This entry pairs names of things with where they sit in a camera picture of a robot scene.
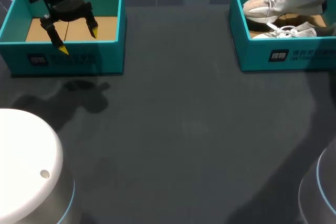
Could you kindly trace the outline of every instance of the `white cylindrical robot base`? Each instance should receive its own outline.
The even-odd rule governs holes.
[[[299,208],[305,224],[336,223],[336,142],[309,169],[299,189]]]
[[[79,224],[76,183],[41,118],[0,109],[0,224]]]

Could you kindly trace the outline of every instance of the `sneaker on floor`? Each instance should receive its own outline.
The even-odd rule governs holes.
[[[246,18],[258,23],[273,23],[283,14],[318,15],[326,0],[248,0],[243,7]]]

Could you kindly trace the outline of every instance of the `cardboard bottom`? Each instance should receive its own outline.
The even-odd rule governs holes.
[[[246,19],[250,37],[254,38],[259,34],[269,33],[272,29],[266,24],[253,22]],[[273,24],[277,27],[282,26],[299,26],[304,22],[309,22],[314,26],[325,27],[324,20],[321,15],[301,16],[295,13],[287,13],[279,17]]]
[[[56,22],[55,29],[63,41],[94,41],[94,40],[115,40],[117,34],[117,17],[95,17],[98,23],[98,38],[91,36],[84,18],[72,22]],[[26,42],[50,41],[47,32],[41,27],[39,18],[33,18]]]

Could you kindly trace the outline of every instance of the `shoe sole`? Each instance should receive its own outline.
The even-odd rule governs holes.
[[[322,5],[314,6],[311,8],[294,8],[290,12],[285,12],[276,16],[270,16],[270,17],[265,17],[265,18],[253,18],[253,17],[246,17],[249,20],[252,20],[257,23],[273,23],[275,22],[280,16],[286,14],[286,13],[296,13],[299,15],[305,15],[305,16],[310,16],[310,15],[320,15],[323,13],[323,8]]]

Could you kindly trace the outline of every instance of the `teal box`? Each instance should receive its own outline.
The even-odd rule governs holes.
[[[13,0],[0,30],[0,54],[16,76],[94,75],[122,73],[126,15],[124,0],[90,1],[95,16],[118,17],[115,40],[64,41],[69,56],[51,42],[25,42],[31,19],[48,10],[43,1]]]
[[[243,13],[246,1],[231,0],[229,12],[242,71],[336,68],[336,37],[251,39]],[[336,22],[336,0],[328,0],[322,18],[327,26]]]

